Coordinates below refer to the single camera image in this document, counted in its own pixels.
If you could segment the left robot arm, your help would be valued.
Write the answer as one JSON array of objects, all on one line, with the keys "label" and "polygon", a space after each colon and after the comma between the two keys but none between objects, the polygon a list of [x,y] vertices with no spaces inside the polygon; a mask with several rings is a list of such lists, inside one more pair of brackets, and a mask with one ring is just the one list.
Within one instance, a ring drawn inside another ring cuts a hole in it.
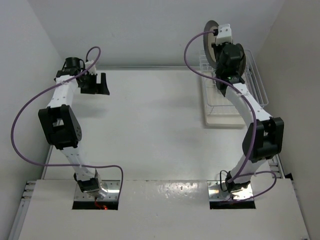
[{"label": "left robot arm", "polygon": [[82,94],[109,95],[106,76],[97,81],[93,60],[68,57],[55,77],[55,90],[46,108],[38,111],[38,117],[47,142],[60,150],[72,165],[74,179],[82,193],[94,198],[106,195],[107,189],[96,168],[89,168],[82,153],[82,129],[73,110],[76,89]]}]

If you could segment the grey rim plate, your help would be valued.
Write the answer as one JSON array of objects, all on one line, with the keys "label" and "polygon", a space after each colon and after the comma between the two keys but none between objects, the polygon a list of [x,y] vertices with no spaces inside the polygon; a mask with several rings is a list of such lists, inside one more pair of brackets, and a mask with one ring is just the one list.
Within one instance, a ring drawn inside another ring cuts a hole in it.
[{"label": "grey rim plate", "polygon": [[245,53],[245,50],[242,45],[240,45],[240,50],[242,52],[242,59],[241,59],[240,66],[239,66],[239,75],[242,77],[245,73],[245,70],[246,70],[247,57],[246,57],[246,53]]},{"label": "grey rim plate", "polygon": [[[219,24],[214,20],[209,20],[204,27],[204,32],[216,32]],[[216,35],[214,33],[207,33],[203,35],[203,49],[209,65],[215,69],[217,61],[222,52],[222,46],[216,45]]]}]

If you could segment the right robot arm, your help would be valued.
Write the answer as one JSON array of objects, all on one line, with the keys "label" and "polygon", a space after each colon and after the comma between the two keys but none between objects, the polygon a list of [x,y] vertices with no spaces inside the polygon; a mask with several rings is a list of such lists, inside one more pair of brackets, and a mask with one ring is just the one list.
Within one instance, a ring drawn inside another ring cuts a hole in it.
[{"label": "right robot arm", "polygon": [[252,96],[242,75],[246,55],[241,44],[225,44],[216,54],[216,87],[236,108],[247,127],[242,157],[225,178],[229,193],[246,188],[254,173],[282,150],[284,121],[272,117]]}]

